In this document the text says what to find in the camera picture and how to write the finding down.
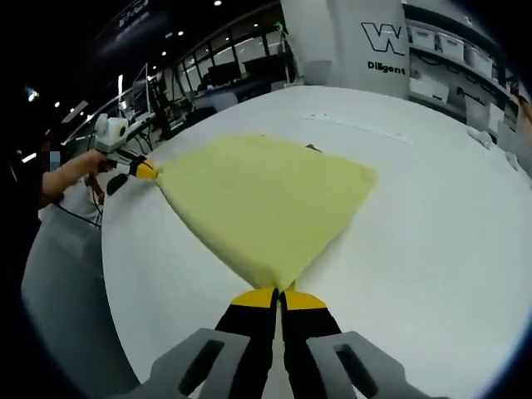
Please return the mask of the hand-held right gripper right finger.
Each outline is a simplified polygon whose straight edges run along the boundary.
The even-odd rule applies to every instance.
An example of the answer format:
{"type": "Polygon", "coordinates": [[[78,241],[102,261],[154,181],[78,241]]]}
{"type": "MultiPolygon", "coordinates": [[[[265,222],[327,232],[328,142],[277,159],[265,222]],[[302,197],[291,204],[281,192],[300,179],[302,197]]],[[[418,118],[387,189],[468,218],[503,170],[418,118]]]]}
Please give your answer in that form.
{"type": "Polygon", "coordinates": [[[284,366],[296,398],[408,398],[404,367],[357,332],[342,332],[308,293],[281,295],[284,366]]]}

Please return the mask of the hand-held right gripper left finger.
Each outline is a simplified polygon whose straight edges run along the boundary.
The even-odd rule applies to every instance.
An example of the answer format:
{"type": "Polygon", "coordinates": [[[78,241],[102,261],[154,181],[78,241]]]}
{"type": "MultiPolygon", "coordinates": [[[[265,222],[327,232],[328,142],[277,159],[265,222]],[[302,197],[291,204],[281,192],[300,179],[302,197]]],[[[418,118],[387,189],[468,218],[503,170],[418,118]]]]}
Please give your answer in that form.
{"type": "Polygon", "coordinates": [[[214,328],[200,328],[159,357],[151,369],[153,398],[260,398],[273,362],[278,290],[233,299],[214,328]]]}

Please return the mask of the person's left hand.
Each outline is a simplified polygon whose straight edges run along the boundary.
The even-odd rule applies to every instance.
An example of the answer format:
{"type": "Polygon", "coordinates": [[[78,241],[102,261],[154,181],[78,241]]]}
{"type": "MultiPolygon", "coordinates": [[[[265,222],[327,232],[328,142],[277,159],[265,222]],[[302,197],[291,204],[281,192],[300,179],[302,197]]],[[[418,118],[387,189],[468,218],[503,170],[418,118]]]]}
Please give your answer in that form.
{"type": "Polygon", "coordinates": [[[81,155],[82,174],[97,175],[111,169],[107,156],[98,150],[89,150],[81,155]]]}

